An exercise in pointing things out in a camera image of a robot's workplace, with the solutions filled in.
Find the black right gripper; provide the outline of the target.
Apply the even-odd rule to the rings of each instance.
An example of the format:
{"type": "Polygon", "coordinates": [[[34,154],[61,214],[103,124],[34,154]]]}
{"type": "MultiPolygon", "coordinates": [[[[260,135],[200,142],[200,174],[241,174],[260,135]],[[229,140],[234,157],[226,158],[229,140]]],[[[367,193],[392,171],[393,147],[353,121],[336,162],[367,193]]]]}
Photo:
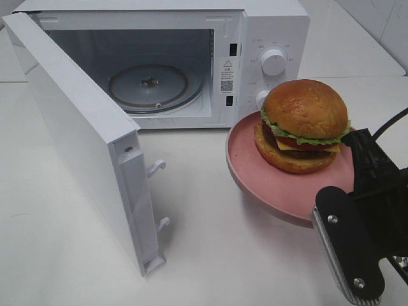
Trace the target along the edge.
{"type": "Polygon", "coordinates": [[[407,255],[407,169],[400,170],[368,129],[341,138],[351,149],[353,191],[349,229],[373,258],[407,255]]]}

